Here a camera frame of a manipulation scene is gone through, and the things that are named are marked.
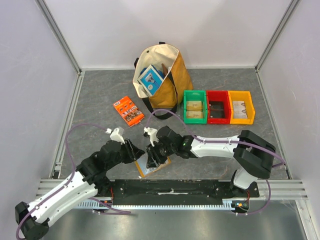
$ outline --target yellow bin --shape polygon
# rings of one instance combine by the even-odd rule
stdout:
[[[251,94],[249,91],[228,91],[229,93],[229,100],[231,106],[231,119],[230,124],[247,124],[251,125],[254,123],[255,119],[255,108],[254,104],[252,103]],[[234,108],[233,108],[233,101],[244,101],[245,110],[247,119],[242,118],[234,118]]]

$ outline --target gray floor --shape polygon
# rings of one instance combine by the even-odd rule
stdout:
[[[241,130],[251,130],[275,146],[277,145],[274,130],[267,112],[262,92],[253,69],[190,69],[189,73],[195,90],[239,90],[250,91],[255,107],[253,125],[189,125],[196,135],[204,137],[234,136]],[[130,138],[138,148],[144,149],[148,140],[142,137],[146,118],[133,127],[128,127],[125,121],[113,108],[112,104],[124,96],[129,96],[141,109],[146,117],[150,115],[141,99],[138,98],[132,84],[133,70],[87,71],[76,106],[73,124],[95,123],[106,128],[124,128],[124,137]],[[177,113],[183,118],[183,106]],[[158,128],[168,125],[175,132],[186,135],[180,122],[171,117],[167,120],[151,120],[151,127]],[[91,153],[100,150],[109,140],[102,130],[91,126],[75,129],[69,137],[70,151],[76,164],[79,164]],[[172,163],[167,167],[148,176],[149,179],[223,179],[228,180],[239,168],[232,159],[219,157],[203,157],[199,159],[182,159],[173,156]],[[64,179],[71,173],[71,164],[63,158],[60,178]],[[134,163],[119,164],[107,172],[110,179],[137,179],[139,172]],[[284,166],[273,169],[272,179],[287,179]]]
[[[252,210],[264,202],[251,201]],[[252,216],[211,210],[133,210],[106,216],[71,210],[44,240],[307,240],[294,201],[271,202]]]

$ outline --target cable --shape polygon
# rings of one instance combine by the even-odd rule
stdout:
[[[75,164],[75,161],[70,153],[70,149],[69,149],[69,144],[68,144],[68,137],[70,135],[70,133],[75,129],[75,128],[78,128],[78,127],[81,127],[81,126],[93,126],[93,127],[96,127],[96,128],[99,128],[99,129],[102,129],[104,131],[107,131],[107,129],[105,129],[104,127],[102,126],[99,126],[97,124],[93,124],[93,123],[81,123],[81,124],[77,124],[77,125],[74,125],[70,128],[70,130],[66,133],[65,135],[65,138],[64,138],[64,144],[65,144],[65,149],[66,149],[66,153],[71,161],[71,164],[72,164],[72,173],[71,173],[71,176],[69,178],[69,180],[65,183],[64,186],[60,187],[59,189],[57,189],[55,192],[53,192],[52,194],[50,194],[48,197],[46,197],[45,199],[43,199],[39,204],[37,204],[33,209],[31,209],[25,216],[24,218],[21,220],[21,222],[19,223],[16,231],[15,231],[15,237],[17,240],[25,240],[25,238],[20,238],[19,237],[19,231],[22,227],[22,225],[24,224],[24,222],[27,220],[27,218],[38,208],[40,207],[41,205],[43,205],[46,201],[48,201],[49,199],[51,199],[53,196],[55,196],[56,194],[58,194],[60,191],[62,191],[65,186],[68,186],[68,184],[72,181],[72,179],[74,178],[75,176],[75,172],[76,172],[76,164]]]
[[[281,162],[280,163],[277,163],[275,165],[272,166],[272,168],[276,168],[276,167],[279,167],[279,166],[282,166],[282,165],[285,165],[286,164],[286,161],[281,157],[279,156],[278,154],[276,154],[275,152],[273,151],[270,151],[264,147],[261,147],[259,145],[256,145],[256,144],[252,144],[252,143],[249,143],[249,142],[245,142],[245,141],[235,141],[235,140],[231,140],[231,141],[228,141],[228,140],[207,140],[207,141],[204,141],[200,138],[198,138],[196,135],[194,135],[194,133],[191,131],[191,129],[185,124],[185,122],[178,116],[176,115],[174,112],[172,111],[169,111],[167,109],[157,109],[157,110],[154,110],[151,115],[148,117],[147,119],[147,122],[146,122],[146,128],[149,127],[149,123],[150,123],[150,119],[151,119],[151,116],[154,115],[155,113],[157,112],[160,112],[160,111],[165,111],[167,113],[170,113],[172,114],[173,116],[175,116],[177,119],[179,119],[179,121],[183,124],[184,128],[188,131],[188,133],[197,141],[201,142],[201,143],[212,143],[212,144],[242,144],[242,145],[246,145],[248,147],[252,147],[252,148],[256,148],[256,149],[259,149],[261,151],[264,151],[265,153],[268,153],[270,155],[272,155],[273,157],[279,159]],[[260,213],[261,211],[263,211],[269,204],[270,204],[270,199],[271,199],[271,187],[270,187],[270,183],[267,179],[265,179],[266,181],[266,184],[268,185],[268,190],[269,190],[269,194],[268,194],[268,199],[265,203],[265,205],[256,210],[256,211],[252,211],[252,212],[249,212],[249,213],[238,213],[238,215],[253,215],[253,214],[257,214],[257,213]]]
[[[93,201],[96,201],[98,202],[99,204],[107,207],[108,209],[112,210],[112,211],[115,211],[115,212],[100,212],[100,214],[103,214],[103,215],[129,215],[131,214],[130,211],[123,211],[123,210],[119,210],[119,209],[116,209],[116,208],[113,208],[111,207],[109,204],[107,203],[104,203],[94,197],[90,197],[89,199],[93,200]]]

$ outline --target purple cable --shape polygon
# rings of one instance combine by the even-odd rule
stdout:
[[[149,122],[150,122],[150,119],[151,119],[151,116],[154,115],[155,113],[157,112],[160,112],[160,111],[165,111],[167,113],[171,113],[173,116],[175,116],[177,119],[179,119],[179,121],[183,124],[184,128],[188,131],[188,133],[197,141],[201,142],[201,143],[209,143],[209,144],[242,144],[242,145],[246,145],[248,147],[252,147],[252,148],[255,148],[255,149],[259,149],[261,151],[264,151],[265,153],[268,153],[272,156],[274,156],[275,158],[279,159],[281,162],[280,163],[277,163],[275,165],[272,166],[272,168],[276,168],[276,167],[279,167],[279,166],[282,166],[282,165],[285,165],[286,164],[286,161],[281,157],[279,156],[278,154],[276,154],[275,152],[273,151],[270,151],[264,147],[261,147],[259,145],[256,145],[256,144],[252,144],[252,143],[249,143],[249,142],[245,142],[245,141],[235,141],[235,140],[231,140],[230,142],[228,140],[202,140],[200,138],[198,138],[196,135],[194,135],[194,133],[190,130],[190,128],[185,124],[185,122],[178,116],[176,115],[174,112],[172,111],[169,111],[167,109],[157,109],[157,110],[154,110],[151,115],[148,117],[147,119],[147,122],[146,122],[146,128],[149,127]],[[263,211],[269,204],[270,204],[270,199],[271,199],[271,187],[270,187],[270,183],[269,181],[266,179],[266,184],[268,185],[268,190],[269,190],[269,196],[268,196],[268,199],[265,203],[265,205],[256,210],[256,211],[252,211],[252,212],[249,212],[249,213],[238,213],[238,215],[253,215],[253,214],[257,214],[257,213],[260,213],[261,211]]]
[[[66,149],[66,153],[68,155],[68,157],[70,158],[71,164],[72,164],[72,173],[71,176],[69,178],[69,180],[65,183],[65,186],[68,186],[68,184],[72,181],[72,179],[75,176],[75,172],[76,172],[76,164],[74,162],[74,159],[70,153],[70,149],[69,149],[69,144],[68,144],[68,137],[70,135],[70,133],[77,127],[80,126],[93,126],[99,129],[102,129],[104,131],[107,131],[107,129],[105,129],[102,126],[99,126],[97,124],[93,124],[93,123],[81,123],[81,124],[77,124],[74,125],[73,127],[70,128],[70,130],[66,133],[65,138],[64,138],[64,144],[65,144],[65,149]],[[41,205],[43,205],[46,201],[48,201],[50,198],[52,198],[54,195],[58,194],[60,191],[62,191],[62,189],[64,189],[65,187],[62,186],[59,189],[57,189],[55,192],[53,192],[52,194],[50,194],[47,198],[43,199],[38,205],[36,205],[32,210],[30,210],[25,216],[24,218],[21,220],[21,222],[19,223],[16,232],[15,232],[15,237],[17,240],[25,240],[25,238],[20,238],[19,237],[19,231],[22,227],[22,225],[24,224],[24,222],[27,220],[27,218],[36,210],[36,207],[40,207]]]
[[[93,201],[96,201],[98,202],[99,204],[107,207],[108,209],[112,210],[112,211],[115,211],[115,212],[101,212],[100,214],[103,214],[103,215],[128,215],[128,214],[131,214],[130,211],[123,211],[123,210],[119,210],[119,209],[116,209],[116,208],[113,208],[111,207],[109,204],[107,203],[104,203],[94,197],[90,197],[89,199],[93,200]]]

